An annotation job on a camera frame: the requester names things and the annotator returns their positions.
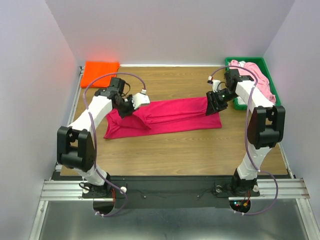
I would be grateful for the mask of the magenta t-shirt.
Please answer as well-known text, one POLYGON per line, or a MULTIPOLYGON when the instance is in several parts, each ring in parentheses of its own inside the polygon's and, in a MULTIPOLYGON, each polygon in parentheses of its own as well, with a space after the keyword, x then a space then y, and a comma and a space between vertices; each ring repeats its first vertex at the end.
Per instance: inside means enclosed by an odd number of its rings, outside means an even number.
POLYGON ((124 118, 114 109, 106 116, 104 138, 111 140, 220 129, 222 123, 219 114, 206 115, 206 110, 206 97, 153 101, 124 118))

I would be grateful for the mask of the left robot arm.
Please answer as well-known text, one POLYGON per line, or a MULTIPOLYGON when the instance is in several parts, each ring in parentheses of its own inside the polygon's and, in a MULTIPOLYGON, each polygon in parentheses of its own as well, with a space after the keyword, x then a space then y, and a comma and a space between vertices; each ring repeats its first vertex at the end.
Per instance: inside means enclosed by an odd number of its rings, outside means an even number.
POLYGON ((135 111, 133 96, 124 94, 129 84, 118 77, 112 77, 109 86, 98 89, 83 113, 69 126, 57 131, 57 162, 75 170, 86 183, 79 186, 85 194, 106 197, 113 187, 106 180, 110 175, 97 165, 96 130, 112 110, 121 118, 135 111))

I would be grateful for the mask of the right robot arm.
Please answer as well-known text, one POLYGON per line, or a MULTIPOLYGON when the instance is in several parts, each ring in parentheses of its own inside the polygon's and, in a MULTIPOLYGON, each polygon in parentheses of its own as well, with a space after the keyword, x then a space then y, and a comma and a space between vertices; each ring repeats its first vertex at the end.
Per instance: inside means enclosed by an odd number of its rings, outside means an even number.
POLYGON ((221 81, 208 77, 212 90, 206 93, 206 115, 213 115, 225 110, 228 102, 240 97, 246 104, 244 143, 246 154, 235 170, 230 192, 237 196, 245 193, 258 192, 257 177, 261 165, 284 135, 286 110, 268 100, 258 89, 258 78, 251 70, 240 75, 241 67, 226 68, 224 73, 225 87, 221 81))

